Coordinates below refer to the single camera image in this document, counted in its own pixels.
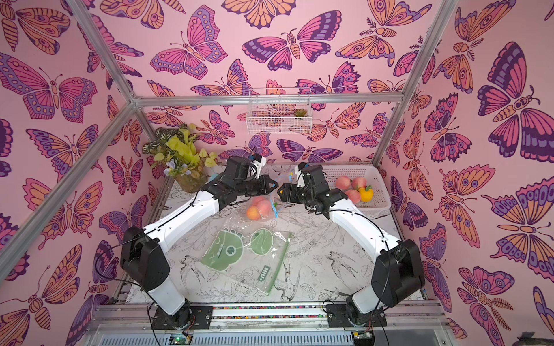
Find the clear blue-zipper zip bag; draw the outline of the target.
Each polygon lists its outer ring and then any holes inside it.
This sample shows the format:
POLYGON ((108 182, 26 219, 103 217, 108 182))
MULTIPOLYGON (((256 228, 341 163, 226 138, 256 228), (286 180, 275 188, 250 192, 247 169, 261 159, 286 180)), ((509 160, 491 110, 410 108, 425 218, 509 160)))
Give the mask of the clear blue-zipper zip bag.
POLYGON ((294 209, 294 204, 282 202, 277 190, 268 195, 242 197, 224 211, 236 223, 271 223, 294 209))

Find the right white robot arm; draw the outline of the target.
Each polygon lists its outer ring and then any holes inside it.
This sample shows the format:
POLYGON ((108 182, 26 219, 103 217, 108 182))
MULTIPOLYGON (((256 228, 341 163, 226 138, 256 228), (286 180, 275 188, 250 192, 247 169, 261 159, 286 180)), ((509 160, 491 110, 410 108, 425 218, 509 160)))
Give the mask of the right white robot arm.
POLYGON ((365 216, 347 194, 327 183, 323 167, 303 162, 295 183, 284 183, 278 196, 339 225, 366 251, 374 264, 371 283, 346 299, 346 314, 355 326, 372 324, 373 316, 421 290, 426 283, 421 254, 412 240, 402 241, 365 216))

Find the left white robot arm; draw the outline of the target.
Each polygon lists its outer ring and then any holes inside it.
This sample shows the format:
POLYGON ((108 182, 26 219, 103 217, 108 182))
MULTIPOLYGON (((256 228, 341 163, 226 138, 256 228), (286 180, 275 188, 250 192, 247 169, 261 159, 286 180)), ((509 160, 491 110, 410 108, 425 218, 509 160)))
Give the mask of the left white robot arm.
POLYGON ((266 163, 260 154, 229 157, 224 171, 200 187, 190 201, 154 223, 125 231, 120 266, 157 304, 170 327, 188 327, 192 313, 190 302, 170 278, 166 254, 189 231, 238 197, 265 196, 277 189, 277 182, 261 173, 266 163))

